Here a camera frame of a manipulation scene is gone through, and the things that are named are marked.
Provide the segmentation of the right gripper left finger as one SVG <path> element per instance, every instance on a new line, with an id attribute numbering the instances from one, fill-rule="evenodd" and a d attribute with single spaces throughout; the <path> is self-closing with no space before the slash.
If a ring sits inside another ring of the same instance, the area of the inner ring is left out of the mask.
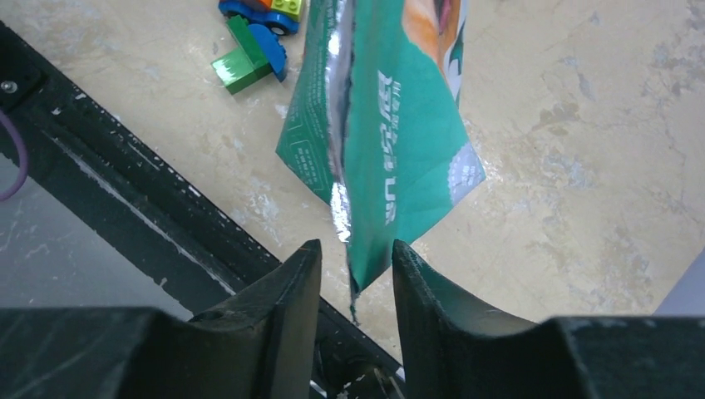
<path id="1" fill-rule="evenodd" d="M 313 369 L 322 247 L 306 241 L 275 270 L 203 311 L 197 398 L 307 398 Z"/>

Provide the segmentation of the green dog food bag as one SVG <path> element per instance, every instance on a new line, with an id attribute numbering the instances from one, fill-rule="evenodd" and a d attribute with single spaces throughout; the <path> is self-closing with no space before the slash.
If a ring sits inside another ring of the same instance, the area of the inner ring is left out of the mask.
<path id="1" fill-rule="evenodd" d="M 486 178 L 464 127 L 466 1 L 313 1 L 276 152 L 332 214 L 349 292 Z"/>

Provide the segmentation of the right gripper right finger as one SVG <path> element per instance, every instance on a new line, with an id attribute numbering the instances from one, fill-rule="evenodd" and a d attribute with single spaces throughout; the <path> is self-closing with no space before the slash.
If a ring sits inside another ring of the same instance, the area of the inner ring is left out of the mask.
<path id="1" fill-rule="evenodd" d="M 534 323 L 469 293 L 401 240 L 392 249 L 393 290 L 409 398 L 510 398 L 495 341 Z"/>

